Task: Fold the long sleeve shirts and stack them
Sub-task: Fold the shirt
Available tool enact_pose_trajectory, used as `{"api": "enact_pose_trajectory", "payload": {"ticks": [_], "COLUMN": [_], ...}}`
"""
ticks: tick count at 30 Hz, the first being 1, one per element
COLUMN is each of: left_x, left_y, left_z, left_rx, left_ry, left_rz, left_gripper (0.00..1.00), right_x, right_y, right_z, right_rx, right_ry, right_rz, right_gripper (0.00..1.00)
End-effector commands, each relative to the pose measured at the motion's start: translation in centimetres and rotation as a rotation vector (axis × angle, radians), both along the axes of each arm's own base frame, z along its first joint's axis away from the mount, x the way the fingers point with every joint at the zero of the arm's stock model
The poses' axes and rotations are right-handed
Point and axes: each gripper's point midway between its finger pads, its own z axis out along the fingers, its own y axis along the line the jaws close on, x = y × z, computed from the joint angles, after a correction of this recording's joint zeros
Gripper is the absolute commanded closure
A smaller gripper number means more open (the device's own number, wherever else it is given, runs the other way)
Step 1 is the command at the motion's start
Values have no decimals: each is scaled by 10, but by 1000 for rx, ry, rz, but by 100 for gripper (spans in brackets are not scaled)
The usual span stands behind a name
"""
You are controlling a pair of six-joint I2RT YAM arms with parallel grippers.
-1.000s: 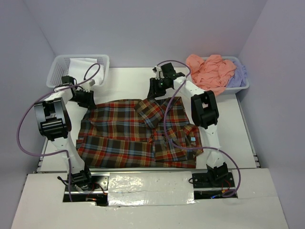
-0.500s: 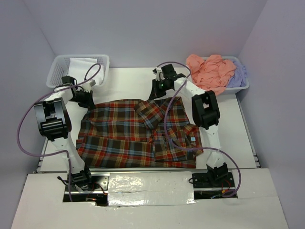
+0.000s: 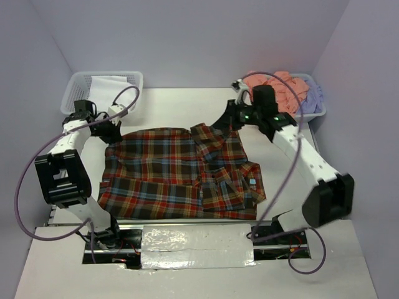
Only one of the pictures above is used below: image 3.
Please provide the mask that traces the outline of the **plaid flannel long sleeve shirt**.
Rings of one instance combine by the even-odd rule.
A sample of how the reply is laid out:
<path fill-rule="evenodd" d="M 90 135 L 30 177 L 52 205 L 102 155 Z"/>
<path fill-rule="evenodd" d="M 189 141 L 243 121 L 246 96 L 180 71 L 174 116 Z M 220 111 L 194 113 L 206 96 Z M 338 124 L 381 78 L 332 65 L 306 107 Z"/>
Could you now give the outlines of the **plaid flannel long sleeve shirt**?
<path fill-rule="evenodd" d="M 254 220 L 265 199 L 234 129 L 140 130 L 105 150 L 98 202 L 117 219 Z"/>

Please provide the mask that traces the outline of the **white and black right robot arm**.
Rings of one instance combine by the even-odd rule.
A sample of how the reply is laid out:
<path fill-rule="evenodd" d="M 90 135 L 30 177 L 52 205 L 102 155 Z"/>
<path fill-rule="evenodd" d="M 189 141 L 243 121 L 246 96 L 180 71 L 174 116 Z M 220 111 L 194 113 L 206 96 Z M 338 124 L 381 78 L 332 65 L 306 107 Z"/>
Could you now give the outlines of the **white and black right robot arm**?
<path fill-rule="evenodd" d="M 348 216 L 352 211 L 353 177 L 340 174 L 321 157 L 303 137 L 300 121 L 279 112 L 274 89 L 270 85 L 250 89 L 242 80 L 233 82 L 232 88 L 238 97 L 228 101 L 213 126 L 217 129 L 256 126 L 291 161 L 289 171 L 298 170 L 310 189 L 299 207 L 273 217 L 272 239 L 284 244 L 293 232 L 318 228 Z"/>

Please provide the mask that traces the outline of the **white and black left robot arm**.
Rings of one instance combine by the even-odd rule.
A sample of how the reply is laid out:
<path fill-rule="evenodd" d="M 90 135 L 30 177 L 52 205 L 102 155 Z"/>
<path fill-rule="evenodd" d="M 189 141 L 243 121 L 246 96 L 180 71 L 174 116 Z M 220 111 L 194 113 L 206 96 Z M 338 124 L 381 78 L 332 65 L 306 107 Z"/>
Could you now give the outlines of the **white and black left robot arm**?
<path fill-rule="evenodd" d="M 122 232 L 114 216 L 92 197 L 90 178 L 80 154 L 91 136 L 108 145 L 122 141 L 121 122 L 99 120 L 95 104 L 88 100 L 76 101 L 74 108 L 75 112 L 63 121 L 64 136 L 49 153 L 34 161 L 44 200 L 82 221 L 91 219 L 96 242 L 115 248 L 122 241 Z"/>

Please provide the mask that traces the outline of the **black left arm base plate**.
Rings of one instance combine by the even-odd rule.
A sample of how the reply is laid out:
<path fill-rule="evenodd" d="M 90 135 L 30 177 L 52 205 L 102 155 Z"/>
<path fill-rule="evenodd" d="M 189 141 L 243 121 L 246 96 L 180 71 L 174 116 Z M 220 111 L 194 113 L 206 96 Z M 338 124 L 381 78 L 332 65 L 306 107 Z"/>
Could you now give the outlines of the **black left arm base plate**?
<path fill-rule="evenodd" d="M 115 241 L 94 241 L 91 248 L 89 235 L 79 236 L 85 241 L 82 257 L 83 264 L 120 264 L 127 269 L 139 270 L 142 267 L 142 234 L 143 228 L 122 228 L 119 239 Z"/>

